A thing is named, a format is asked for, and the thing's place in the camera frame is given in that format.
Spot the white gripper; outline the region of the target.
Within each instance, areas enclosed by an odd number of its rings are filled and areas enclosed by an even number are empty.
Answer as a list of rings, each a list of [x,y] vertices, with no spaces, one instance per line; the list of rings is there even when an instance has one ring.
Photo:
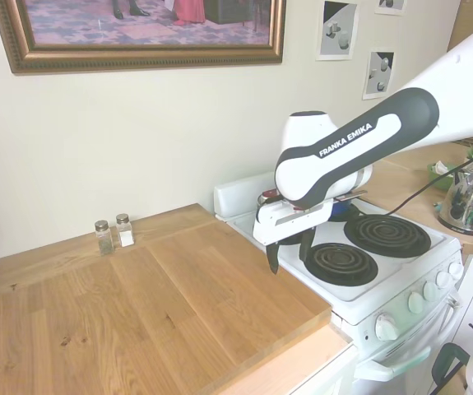
[[[312,248],[314,226],[326,222],[332,213],[333,200],[327,199],[308,210],[296,210],[293,205],[284,199],[264,203],[256,212],[253,225],[253,238],[266,246],[267,261],[270,270],[276,275],[279,270],[277,243],[291,235],[303,231],[299,247],[299,259],[307,260]]]

